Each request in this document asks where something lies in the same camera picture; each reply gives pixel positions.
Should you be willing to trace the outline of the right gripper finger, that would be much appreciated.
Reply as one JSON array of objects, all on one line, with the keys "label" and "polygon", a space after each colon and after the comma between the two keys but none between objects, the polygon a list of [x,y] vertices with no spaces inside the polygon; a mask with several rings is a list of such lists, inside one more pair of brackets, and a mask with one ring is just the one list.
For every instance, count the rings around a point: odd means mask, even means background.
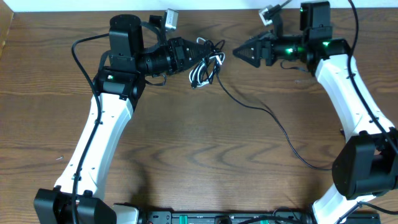
[{"label": "right gripper finger", "polygon": [[252,55],[258,49],[265,46],[265,42],[271,38],[270,32],[262,32],[245,41],[238,48],[233,50],[234,55]]},{"label": "right gripper finger", "polygon": [[261,58],[255,50],[242,49],[236,52],[236,56],[253,67],[259,68],[261,66]]}]

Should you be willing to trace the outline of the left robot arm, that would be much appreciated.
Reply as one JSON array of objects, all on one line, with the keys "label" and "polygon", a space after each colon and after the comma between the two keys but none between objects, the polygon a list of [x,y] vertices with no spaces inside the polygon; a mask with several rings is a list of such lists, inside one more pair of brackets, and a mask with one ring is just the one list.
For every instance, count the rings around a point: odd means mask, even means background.
[{"label": "left robot arm", "polygon": [[40,189],[34,208],[41,223],[142,223],[127,203],[104,202],[109,168],[121,134],[149,84],[147,77],[169,76],[209,56],[209,45],[166,34],[177,27],[172,9],[148,22],[131,14],[110,19],[110,48],[88,83],[93,92],[89,117],[76,149],[51,190]]}]

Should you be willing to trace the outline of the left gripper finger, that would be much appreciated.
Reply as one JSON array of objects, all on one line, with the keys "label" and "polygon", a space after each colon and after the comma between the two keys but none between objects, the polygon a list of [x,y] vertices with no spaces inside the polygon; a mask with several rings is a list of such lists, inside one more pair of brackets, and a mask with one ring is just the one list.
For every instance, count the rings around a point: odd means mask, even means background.
[{"label": "left gripper finger", "polygon": [[211,50],[190,49],[188,51],[187,61],[185,62],[185,69],[196,69],[206,58],[209,58],[212,54],[213,52]]},{"label": "left gripper finger", "polygon": [[183,50],[188,54],[208,54],[211,52],[210,43],[205,41],[203,43],[192,42],[191,40],[182,39]]}]

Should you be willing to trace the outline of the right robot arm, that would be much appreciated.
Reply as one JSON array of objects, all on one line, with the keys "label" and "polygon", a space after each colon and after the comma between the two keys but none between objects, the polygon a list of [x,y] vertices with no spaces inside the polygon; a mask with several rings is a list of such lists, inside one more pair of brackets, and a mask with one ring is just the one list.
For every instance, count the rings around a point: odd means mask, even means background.
[{"label": "right robot arm", "polygon": [[333,37],[328,1],[303,2],[300,34],[286,35],[281,5],[259,11],[265,31],[234,49],[234,56],[254,67],[300,60],[325,89],[345,135],[333,162],[333,184],[303,216],[303,223],[361,223],[362,205],[397,188],[397,129],[373,100],[353,56],[354,45]]}]

